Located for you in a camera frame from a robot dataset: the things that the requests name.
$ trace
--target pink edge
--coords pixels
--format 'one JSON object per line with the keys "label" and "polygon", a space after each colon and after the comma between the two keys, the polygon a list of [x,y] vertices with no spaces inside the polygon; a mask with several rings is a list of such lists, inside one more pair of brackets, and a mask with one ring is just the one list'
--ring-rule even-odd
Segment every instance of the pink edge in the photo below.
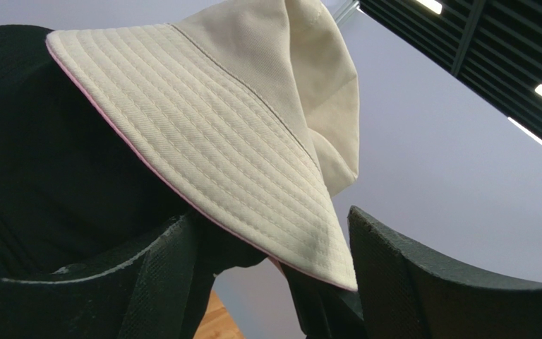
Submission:
{"label": "pink edge", "polygon": [[92,95],[83,87],[83,85],[81,85],[81,83],[79,83],[79,81],[75,78],[75,76],[71,73],[71,71],[68,70],[68,68],[66,68],[66,66],[62,63],[62,61],[60,61],[60,59],[58,59],[58,56],[55,55],[54,51],[52,51],[52,48],[50,48],[49,46],[49,43],[48,41],[46,40],[46,46],[47,46],[47,50],[48,52],[50,53],[50,55],[52,56],[52,58],[55,60],[55,62],[60,66],[60,68],[62,69],[62,71],[64,71],[64,73],[71,79],[71,81],[73,81],[73,83],[77,86],[77,88],[79,88],[79,90],[81,91],[81,93],[83,93],[83,95],[92,103],[93,107],[95,107],[95,109],[100,113],[100,115],[102,116],[102,118],[104,118],[104,120],[106,120],[106,122],[108,123],[108,125],[110,125],[112,127],[112,129],[125,141],[125,143],[129,146],[129,148],[131,148],[131,150],[140,158],[140,160],[142,160],[142,162],[152,171],[154,172],[165,184],[167,184],[167,186],[169,188],[171,188],[175,193],[177,193],[180,197],[182,197],[183,200],[185,200],[187,203],[189,203],[194,209],[196,209],[200,214],[204,215],[208,220],[212,221],[213,223],[215,223],[216,225],[218,225],[219,227],[221,227],[223,230],[226,230],[227,232],[229,232],[230,234],[234,235],[235,237],[237,237],[238,239],[242,240],[243,242],[247,243],[247,244],[250,244],[252,247],[258,249],[259,251],[263,252],[264,254],[267,254],[269,257],[270,257],[270,261],[279,269],[279,271],[282,273],[282,275],[284,275],[284,272],[283,270],[281,269],[281,266],[279,265],[278,261],[281,261],[284,265],[287,265],[299,272],[302,272],[312,278],[315,278],[317,280],[320,280],[320,281],[323,281],[324,283],[328,283],[328,284],[331,284],[331,285],[334,285],[334,286],[338,286],[344,290],[348,290],[348,291],[352,291],[352,292],[356,292],[357,289],[352,289],[350,287],[346,287],[346,286],[342,286],[340,284],[337,284],[335,282],[331,282],[329,280],[326,280],[326,279],[322,279],[322,278],[319,278],[319,277],[315,277],[314,275],[310,274],[310,273],[307,273],[307,272],[304,272],[303,270],[301,270],[300,268],[297,268],[297,267],[294,267],[293,265],[291,265],[290,263],[286,263],[285,261],[277,258],[276,256],[274,256],[273,254],[271,254],[269,251],[265,250],[265,249],[262,249],[260,248],[257,244],[254,244],[253,242],[251,242],[250,240],[247,240],[245,239],[244,237],[242,237],[241,235],[235,233],[233,230],[230,230],[229,228],[225,227],[222,223],[220,223],[219,221],[215,220],[214,218],[212,218],[210,215],[208,215],[206,212],[204,212],[202,209],[200,209],[196,204],[194,204],[194,202],[190,201],[186,196],[184,196],[177,188],[175,188],[167,179],[165,179],[144,157],[143,155],[138,151],[138,149],[131,143],[131,141],[123,134],[123,132],[121,132],[121,130],[119,130],[116,125],[112,122],[112,120],[106,115],[106,113],[104,112],[104,110],[96,103],[95,99],[92,97]]}

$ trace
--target white bucket hat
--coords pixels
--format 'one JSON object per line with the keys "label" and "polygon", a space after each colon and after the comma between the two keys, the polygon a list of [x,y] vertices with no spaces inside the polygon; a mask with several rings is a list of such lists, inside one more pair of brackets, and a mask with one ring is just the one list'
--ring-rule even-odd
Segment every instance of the white bucket hat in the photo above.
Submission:
{"label": "white bucket hat", "polygon": [[55,31],[47,46],[202,214],[288,266],[357,289],[330,197],[359,173],[359,85],[319,0],[229,0],[175,24]]}

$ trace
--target ceiling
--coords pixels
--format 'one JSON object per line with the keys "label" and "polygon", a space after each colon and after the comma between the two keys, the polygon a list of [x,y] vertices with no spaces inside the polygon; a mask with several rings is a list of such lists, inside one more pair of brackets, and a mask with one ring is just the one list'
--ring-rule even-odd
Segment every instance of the ceiling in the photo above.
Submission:
{"label": "ceiling", "polygon": [[542,139],[542,0],[440,3],[441,14],[414,0],[360,0],[360,10]]}

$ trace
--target wooden surface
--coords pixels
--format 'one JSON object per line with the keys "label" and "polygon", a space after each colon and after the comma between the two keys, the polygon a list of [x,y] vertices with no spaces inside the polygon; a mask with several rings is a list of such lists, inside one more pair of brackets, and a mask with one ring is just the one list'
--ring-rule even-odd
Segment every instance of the wooden surface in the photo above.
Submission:
{"label": "wooden surface", "polygon": [[245,339],[215,291],[194,339]]}

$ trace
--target white wall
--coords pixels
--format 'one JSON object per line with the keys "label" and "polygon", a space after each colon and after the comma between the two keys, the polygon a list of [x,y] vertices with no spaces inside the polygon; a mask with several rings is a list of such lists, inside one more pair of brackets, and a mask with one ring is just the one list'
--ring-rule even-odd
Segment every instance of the white wall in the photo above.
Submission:
{"label": "white wall", "polygon": [[[217,2],[0,0],[0,24],[163,23]],[[362,13],[342,31],[362,93],[361,174],[335,198],[344,230],[358,205],[459,260],[542,281],[542,147]],[[287,284],[268,261],[220,275],[215,289],[248,339],[304,338]]]}

